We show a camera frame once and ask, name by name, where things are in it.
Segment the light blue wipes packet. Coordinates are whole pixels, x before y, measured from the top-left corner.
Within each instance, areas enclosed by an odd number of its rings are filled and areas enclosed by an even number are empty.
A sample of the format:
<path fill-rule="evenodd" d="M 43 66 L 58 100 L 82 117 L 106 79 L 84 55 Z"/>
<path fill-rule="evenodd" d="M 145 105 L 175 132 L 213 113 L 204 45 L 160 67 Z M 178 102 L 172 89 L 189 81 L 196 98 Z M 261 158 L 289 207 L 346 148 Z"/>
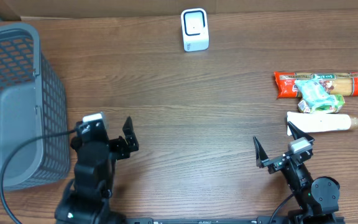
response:
<path fill-rule="evenodd" d="M 295 85 L 301 93 L 301 99 L 310 100 L 329 96 L 318 80 L 296 80 Z"/>

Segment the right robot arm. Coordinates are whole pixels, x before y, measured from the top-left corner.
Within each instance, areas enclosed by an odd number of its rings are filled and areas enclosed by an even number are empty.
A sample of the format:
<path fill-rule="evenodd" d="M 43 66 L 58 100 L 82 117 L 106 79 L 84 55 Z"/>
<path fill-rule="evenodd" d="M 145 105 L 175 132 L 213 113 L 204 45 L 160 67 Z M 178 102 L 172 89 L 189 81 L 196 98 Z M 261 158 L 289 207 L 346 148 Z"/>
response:
<path fill-rule="evenodd" d="M 269 159 L 260 141 L 253 137 L 256 166 L 266 167 L 270 174 L 280 171 L 287 181 L 291 194 L 275 209 L 269 223 L 344 223 L 343 217 L 336 217 L 339 210 L 340 184 L 332 177 L 312 178 L 305 162 L 313 156 L 314 138 L 287 123 L 293 136 L 288 151 Z M 288 212 L 285 217 L 277 215 L 279 210 L 292 198 L 299 205 L 298 210 Z"/>

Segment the green snack packet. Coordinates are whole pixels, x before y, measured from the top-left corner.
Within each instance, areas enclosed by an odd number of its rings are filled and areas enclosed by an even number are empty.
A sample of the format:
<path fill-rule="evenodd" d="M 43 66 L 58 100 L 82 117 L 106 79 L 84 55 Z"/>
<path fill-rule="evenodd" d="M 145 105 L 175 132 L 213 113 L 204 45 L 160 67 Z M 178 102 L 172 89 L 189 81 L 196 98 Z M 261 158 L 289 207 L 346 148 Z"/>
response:
<path fill-rule="evenodd" d="M 298 103 L 298 110 L 301 113 L 338 113 L 345 105 L 342 95 L 329 95 L 327 98 L 301 99 Z"/>

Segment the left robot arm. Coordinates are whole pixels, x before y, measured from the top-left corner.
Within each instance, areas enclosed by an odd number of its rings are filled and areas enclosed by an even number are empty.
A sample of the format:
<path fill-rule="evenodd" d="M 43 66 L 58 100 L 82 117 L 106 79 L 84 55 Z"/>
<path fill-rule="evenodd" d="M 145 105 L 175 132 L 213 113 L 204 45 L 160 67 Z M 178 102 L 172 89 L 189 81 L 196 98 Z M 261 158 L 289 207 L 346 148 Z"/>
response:
<path fill-rule="evenodd" d="M 75 131 L 76 136 L 70 142 L 77 155 L 75 178 L 65 187 L 55 210 L 56 222 L 125 223 L 126 216 L 111 211 L 109 200 L 113 195 L 116 162 L 139 150 L 132 118 L 127 117 L 122 127 L 124 136 L 116 139 L 109 139 L 102 113 L 84 117 L 76 123 Z"/>

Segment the orange spaghetti packet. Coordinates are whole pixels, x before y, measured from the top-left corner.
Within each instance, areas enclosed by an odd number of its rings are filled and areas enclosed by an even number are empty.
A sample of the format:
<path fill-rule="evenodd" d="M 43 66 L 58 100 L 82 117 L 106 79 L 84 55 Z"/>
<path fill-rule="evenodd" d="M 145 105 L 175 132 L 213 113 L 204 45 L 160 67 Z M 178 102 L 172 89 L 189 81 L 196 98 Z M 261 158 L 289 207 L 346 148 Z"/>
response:
<path fill-rule="evenodd" d="M 358 72 L 274 72 L 278 98 L 299 98 L 296 80 L 317 79 L 330 95 L 358 96 Z"/>

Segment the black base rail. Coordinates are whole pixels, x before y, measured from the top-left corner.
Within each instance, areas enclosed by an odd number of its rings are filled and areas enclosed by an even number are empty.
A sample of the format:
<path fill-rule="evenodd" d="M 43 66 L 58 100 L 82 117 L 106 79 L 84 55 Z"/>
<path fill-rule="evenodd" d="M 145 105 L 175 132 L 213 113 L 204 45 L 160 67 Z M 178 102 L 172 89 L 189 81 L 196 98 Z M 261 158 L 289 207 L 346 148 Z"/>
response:
<path fill-rule="evenodd" d="M 344 217 L 336 217 L 336 220 L 328 218 L 306 218 L 301 221 L 293 221 L 286 216 L 276 216 L 271 222 L 269 216 L 257 218 L 223 218 L 223 219 L 153 219 L 153 218 L 126 218 L 126 224 L 291 224 L 291 223 L 336 223 L 346 224 Z"/>

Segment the grey plastic mesh basket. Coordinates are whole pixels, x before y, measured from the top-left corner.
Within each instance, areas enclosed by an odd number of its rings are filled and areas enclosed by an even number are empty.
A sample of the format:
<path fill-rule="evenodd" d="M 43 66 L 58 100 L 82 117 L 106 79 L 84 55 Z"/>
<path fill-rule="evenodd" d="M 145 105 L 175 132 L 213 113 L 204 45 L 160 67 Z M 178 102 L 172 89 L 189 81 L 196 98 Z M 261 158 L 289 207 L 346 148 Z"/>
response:
<path fill-rule="evenodd" d="M 36 29 L 0 26 L 0 180 L 19 190 L 70 170 L 65 88 L 42 53 Z"/>

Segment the white cream tube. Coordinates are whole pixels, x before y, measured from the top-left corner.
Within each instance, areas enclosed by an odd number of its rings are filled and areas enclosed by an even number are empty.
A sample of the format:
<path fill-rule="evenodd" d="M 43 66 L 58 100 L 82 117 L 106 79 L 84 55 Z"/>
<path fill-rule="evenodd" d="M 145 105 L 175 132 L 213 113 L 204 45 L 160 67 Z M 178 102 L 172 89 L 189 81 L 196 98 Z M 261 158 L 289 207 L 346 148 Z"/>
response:
<path fill-rule="evenodd" d="M 347 131 L 358 128 L 358 118 L 348 114 L 287 113 L 287 121 L 292 122 L 304 133 Z"/>

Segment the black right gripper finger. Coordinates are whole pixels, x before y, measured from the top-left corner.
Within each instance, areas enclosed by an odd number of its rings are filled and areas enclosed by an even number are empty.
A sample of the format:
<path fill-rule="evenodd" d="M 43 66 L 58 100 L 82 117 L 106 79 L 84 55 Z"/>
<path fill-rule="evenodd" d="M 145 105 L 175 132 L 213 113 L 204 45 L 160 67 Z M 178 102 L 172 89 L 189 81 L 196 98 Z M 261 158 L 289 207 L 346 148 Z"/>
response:
<path fill-rule="evenodd" d="M 299 128 L 297 128 L 291 121 L 287 122 L 287 126 L 291 132 L 291 135 L 293 136 L 294 140 L 300 139 L 300 138 L 306 138 L 306 140 L 309 143 L 314 142 L 314 138 L 310 136 L 309 134 L 303 132 Z"/>
<path fill-rule="evenodd" d="M 269 161 L 269 157 L 264 151 L 261 143 L 256 136 L 253 136 L 254 146 L 255 146 L 255 156 L 256 156 L 256 166 L 259 168 L 265 167 L 265 164 Z"/>

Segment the white barcode scanner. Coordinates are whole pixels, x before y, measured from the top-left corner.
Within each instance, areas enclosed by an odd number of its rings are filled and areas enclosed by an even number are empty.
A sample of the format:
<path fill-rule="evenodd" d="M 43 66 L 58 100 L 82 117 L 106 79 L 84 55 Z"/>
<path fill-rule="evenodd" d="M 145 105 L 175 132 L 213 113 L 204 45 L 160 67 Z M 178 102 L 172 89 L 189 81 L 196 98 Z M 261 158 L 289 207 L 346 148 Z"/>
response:
<path fill-rule="evenodd" d="M 181 29 L 185 52 L 206 50 L 209 47 L 207 13 L 202 8 L 186 9 L 181 13 Z"/>

